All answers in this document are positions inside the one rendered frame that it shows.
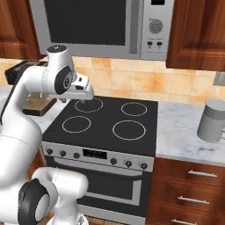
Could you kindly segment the grey wall socket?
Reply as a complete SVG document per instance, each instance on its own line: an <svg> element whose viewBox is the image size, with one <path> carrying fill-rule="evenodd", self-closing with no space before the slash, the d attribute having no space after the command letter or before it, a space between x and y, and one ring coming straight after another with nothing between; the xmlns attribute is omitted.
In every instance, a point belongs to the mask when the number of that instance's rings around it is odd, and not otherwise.
<svg viewBox="0 0 225 225"><path fill-rule="evenodd" d="M225 86L225 72L216 72L213 85Z"/></svg>

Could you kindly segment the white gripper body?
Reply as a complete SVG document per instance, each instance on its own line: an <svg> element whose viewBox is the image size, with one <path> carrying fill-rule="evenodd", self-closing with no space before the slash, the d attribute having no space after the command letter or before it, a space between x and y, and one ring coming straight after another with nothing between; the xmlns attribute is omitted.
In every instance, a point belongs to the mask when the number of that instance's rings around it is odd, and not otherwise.
<svg viewBox="0 0 225 225"><path fill-rule="evenodd" d="M88 85L84 90L77 90L75 86L71 86L67 91L65 91L60 98L67 99L79 99L79 100L92 100L94 96L94 91L91 85Z"/></svg>

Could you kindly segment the black glass hob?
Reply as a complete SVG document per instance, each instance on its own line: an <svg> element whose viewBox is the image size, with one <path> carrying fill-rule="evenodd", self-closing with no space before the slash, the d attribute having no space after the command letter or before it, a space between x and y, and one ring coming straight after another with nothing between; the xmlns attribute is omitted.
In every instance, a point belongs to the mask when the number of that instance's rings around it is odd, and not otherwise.
<svg viewBox="0 0 225 225"><path fill-rule="evenodd" d="M156 101L96 96L71 100L43 134L45 142L137 156L156 154Z"/></svg>

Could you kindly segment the grey cylindrical kettle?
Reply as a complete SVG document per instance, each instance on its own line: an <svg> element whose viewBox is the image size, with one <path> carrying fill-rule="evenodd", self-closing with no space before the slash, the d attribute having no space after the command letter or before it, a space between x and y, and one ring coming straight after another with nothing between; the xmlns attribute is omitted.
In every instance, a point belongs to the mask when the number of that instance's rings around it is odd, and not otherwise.
<svg viewBox="0 0 225 225"><path fill-rule="evenodd" d="M209 99L206 102L197 135L205 142L225 140L225 100Z"/></svg>

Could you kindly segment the brown wooden base cupboard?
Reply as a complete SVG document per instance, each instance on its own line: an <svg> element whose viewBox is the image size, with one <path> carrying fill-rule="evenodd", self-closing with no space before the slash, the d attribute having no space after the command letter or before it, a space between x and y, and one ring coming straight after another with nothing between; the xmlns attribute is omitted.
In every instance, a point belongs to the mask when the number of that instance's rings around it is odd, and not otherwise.
<svg viewBox="0 0 225 225"><path fill-rule="evenodd" d="M28 170L28 177L31 178L33 173L39 168L39 167L45 167L47 165L43 151L41 149L38 150L35 158L33 159L29 170Z"/></svg>

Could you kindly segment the silver oven bottom drawer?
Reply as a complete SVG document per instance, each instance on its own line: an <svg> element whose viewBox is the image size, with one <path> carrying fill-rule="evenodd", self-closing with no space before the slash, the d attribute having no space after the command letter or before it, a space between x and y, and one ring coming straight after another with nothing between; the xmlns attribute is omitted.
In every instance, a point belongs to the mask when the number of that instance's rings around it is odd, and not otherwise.
<svg viewBox="0 0 225 225"><path fill-rule="evenodd" d="M124 223L129 225L145 225L146 219L144 217L117 213L109 210L104 210L95 207L88 207L85 205L78 204L80 211L90 217L95 217L107 221L115 221L118 223Z"/></svg>

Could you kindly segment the brown wooden drawer front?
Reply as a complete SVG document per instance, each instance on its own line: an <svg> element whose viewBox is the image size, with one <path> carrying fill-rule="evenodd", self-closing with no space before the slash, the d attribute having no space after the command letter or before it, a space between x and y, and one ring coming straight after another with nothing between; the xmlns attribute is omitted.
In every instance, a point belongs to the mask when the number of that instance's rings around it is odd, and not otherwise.
<svg viewBox="0 0 225 225"><path fill-rule="evenodd" d="M218 177L210 178L188 174L188 171L190 170L213 173ZM190 184L225 187L225 168L202 163L157 158L154 162L153 178Z"/></svg>
<svg viewBox="0 0 225 225"><path fill-rule="evenodd" d="M200 211L183 210L175 207L149 205L147 225L181 225L171 222L172 219L197 222L198 225L225 225L225 216L216 216Z"/></svg>
<svg viewBox="0 0 225 225"><path fill-rule="evenodd" d="M210 204L203 205L178 200L178 196L196 200L206 200L209 201ZM225 215L225 190L209 185L190 185L155 179L151 187L150 202L161 206L178 207L181 209Z"/></svg>

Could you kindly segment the black oven door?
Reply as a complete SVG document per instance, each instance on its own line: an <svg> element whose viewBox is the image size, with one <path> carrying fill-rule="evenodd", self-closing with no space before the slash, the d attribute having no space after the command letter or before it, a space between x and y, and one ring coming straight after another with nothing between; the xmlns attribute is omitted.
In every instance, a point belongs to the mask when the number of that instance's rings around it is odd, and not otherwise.
<svg viewBox="0 0 225 225"><path fill-rule="evenodd" d="M110 172L93 171L60 165L47 156L47 165L84 174L89 188L78 204L117 213L146 217L151 185L151 173L142 171L139 176L118 175Z"/></svg>

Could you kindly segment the silver microwave oven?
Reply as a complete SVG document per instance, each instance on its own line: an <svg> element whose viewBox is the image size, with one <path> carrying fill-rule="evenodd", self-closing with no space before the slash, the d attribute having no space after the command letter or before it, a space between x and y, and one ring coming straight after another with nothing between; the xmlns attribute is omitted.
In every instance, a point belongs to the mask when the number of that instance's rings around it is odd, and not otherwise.
<svg viewBox="0 0 225 225"><path fill-rule="evenodd" d="M130 54L131 0L29 0L39 49L74 56L165 61L175 0L139 0L137 53Z"/></svg>

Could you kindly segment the brown wooden cupboard door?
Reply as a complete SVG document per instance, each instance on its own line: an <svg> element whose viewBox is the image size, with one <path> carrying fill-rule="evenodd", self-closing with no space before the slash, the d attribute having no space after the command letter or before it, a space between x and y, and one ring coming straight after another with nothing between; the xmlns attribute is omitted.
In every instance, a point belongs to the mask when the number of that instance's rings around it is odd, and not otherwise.
<svg viewBox="0 0 225 225"><path fill-rule="evenodd" d="M175 0L166 67L225 71L225 0Z"/></svg>
<svg viewBox="0 0 225 225"><path fill-rule="evenodd" d="M29 0L0 0L0 58L41 58Z"/></svg>

